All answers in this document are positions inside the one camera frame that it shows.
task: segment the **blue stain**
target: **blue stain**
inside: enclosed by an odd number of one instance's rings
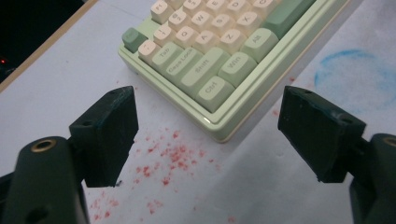
[[[315,87],[318,94],[350,113],[396,105],[396,69],[360,49],[324,58],[315,74]]]

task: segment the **mechanical keyboard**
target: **mechanical keyboard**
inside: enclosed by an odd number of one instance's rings
[[[122,35],[119,55],[225,142],[359,1],[160,0],[138,27]]]

